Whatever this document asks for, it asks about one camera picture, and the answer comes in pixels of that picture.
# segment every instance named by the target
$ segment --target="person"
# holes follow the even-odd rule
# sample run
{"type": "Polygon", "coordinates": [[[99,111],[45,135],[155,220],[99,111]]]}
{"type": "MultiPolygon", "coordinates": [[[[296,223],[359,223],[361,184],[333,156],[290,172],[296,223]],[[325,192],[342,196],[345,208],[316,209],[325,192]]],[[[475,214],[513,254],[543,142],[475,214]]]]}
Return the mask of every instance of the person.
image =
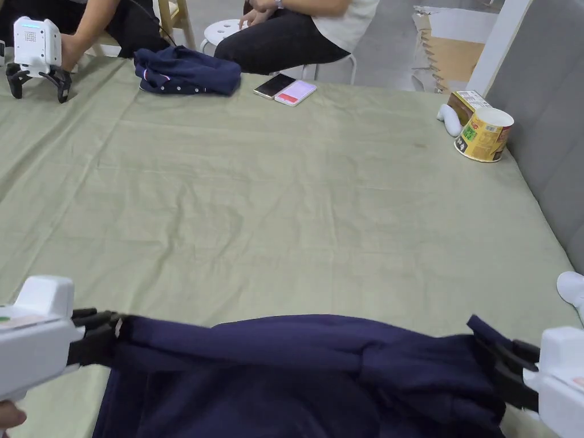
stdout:
{"type": "Polygon", "coordinates": [[[139,48],[159,51],[168,47],[160,35],[152,0],[4,0],[0,40],[8,47],[14,43],[14,21],[22,16],[55,23],[61,32],[61,66],[66,71],[75,67],[104,31],[118,42],[122,58],[131,58],[139,48]]]}
{"type": "Polygon", "coordinates": [[[0,430],[10,429],[12,427],[20,426],[26,421],[26,414],[19,410],[14,403],[0,402],[0,430]]]}
{"type": "Polygon", "coordinates": [[[248,27],[227,37],[217,58],[243,71],[268,75],[348,56],[373,19],[379,0],[249,0],[239,22],[248,27]]]}

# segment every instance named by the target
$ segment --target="green bedsheet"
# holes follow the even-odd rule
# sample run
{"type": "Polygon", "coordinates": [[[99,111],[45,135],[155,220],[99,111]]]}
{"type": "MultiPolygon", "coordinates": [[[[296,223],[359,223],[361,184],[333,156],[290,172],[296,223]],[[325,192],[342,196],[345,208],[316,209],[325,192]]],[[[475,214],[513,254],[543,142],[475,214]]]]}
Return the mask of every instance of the green bedsheet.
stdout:
{"type": "MultiPolygon", "coordinates": [[[[101,59],[64,105],[48,82],[17,101],[0,81],[0,301],[55,274],[79,307],[203,325],[335,313],[446,335],[476,313],[538,342],[578,324],[515,162],[460,155],[444,96],[322,84],[291,108],[254,95],[263,80],[154,96],[101,59]]],[[[90,436],[106,378],[34,390],[13,436],[90,436]]]]}

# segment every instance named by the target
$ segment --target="paper cup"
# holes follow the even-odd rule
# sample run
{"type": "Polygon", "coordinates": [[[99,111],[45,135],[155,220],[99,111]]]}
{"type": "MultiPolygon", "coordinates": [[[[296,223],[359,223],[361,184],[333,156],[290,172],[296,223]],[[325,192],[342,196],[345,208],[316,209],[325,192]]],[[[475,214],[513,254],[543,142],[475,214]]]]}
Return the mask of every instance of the paper cup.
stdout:
{"type": "Polygon", "coordinates": [[[483,163],[501,159],[509,130],[515,121],[495,108],[478,108],[454,140],[454,147],[465,157],[483,163]]]}

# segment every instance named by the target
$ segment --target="black pants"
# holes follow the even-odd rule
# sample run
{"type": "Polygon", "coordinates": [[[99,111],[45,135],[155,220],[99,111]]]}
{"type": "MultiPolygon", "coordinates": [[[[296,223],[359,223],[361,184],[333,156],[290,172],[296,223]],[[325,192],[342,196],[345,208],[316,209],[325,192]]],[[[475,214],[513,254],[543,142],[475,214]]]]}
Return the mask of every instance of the black pants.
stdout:
{"type": "MultiPolygon", "coordinates": [[[[141,8],[121,0],[117,11],[106,31],[120,45],[119,56],[131,58],[139,48],[152,51],[163,50],[168,43],[160,36],[160,29],[151,17],[154,17],[152,0],[137,0],[150,14],[150,18],[141,8]]],[[[0,40],[11,47],[13,24],[18,18],[27,16],[33,20],[49,19],[61,33],[73,34],[85,12],[85,5],[70,0],[6,0],[0,9],[0,40]]]]}
{"type": "Polygon", "coordinates": [[[215,57],[234,61],[244,72],[268,75],[304,64],[338,61],[349,52],[324,38],[312,18],[279,9],[265,23],[219,43],[215,57]]]}

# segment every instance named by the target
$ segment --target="white shirt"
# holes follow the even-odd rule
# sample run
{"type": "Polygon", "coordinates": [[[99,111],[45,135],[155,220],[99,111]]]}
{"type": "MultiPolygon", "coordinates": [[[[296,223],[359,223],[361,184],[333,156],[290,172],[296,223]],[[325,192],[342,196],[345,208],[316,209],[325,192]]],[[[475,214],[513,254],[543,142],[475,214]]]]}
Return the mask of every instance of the white shirt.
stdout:
{"type": "Polygon", "coordinates": [[[324,38],[351,53],[365,35],[378,4],[379,0],[353,0],[345,15],[312,17],[312,21],[324,38]]]}

